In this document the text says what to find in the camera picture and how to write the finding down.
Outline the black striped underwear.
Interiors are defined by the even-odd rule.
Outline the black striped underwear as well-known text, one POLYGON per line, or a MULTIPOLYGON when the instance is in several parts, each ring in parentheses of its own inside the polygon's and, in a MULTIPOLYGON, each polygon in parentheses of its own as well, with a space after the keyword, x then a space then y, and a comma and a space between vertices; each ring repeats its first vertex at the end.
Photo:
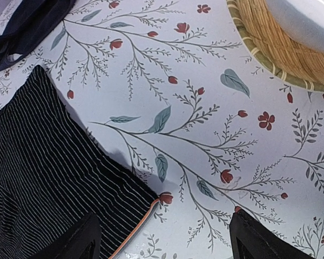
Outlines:
POLYGON ((51 245, 90 219, 81 249, 114 258, 158 202, 71 118, 41 66, 0 110, 0 258, 55 258, 51 245))

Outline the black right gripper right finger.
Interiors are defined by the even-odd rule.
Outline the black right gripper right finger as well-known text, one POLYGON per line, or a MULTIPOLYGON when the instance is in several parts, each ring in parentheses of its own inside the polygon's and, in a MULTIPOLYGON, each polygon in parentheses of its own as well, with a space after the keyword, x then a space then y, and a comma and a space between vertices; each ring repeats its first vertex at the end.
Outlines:
POLYGON ((234 259, 312 259, 275 236, 243 209, 233 213, 229 229, 234 259))

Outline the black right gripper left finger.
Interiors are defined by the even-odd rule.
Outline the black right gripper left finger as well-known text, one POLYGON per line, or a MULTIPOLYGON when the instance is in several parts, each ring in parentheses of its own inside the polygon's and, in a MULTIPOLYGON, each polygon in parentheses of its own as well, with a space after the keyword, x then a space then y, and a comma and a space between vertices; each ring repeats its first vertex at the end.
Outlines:
POLYGON ((45 258, 99 258, 101 230, 97 215, 88 213, 47 247, 45 258))

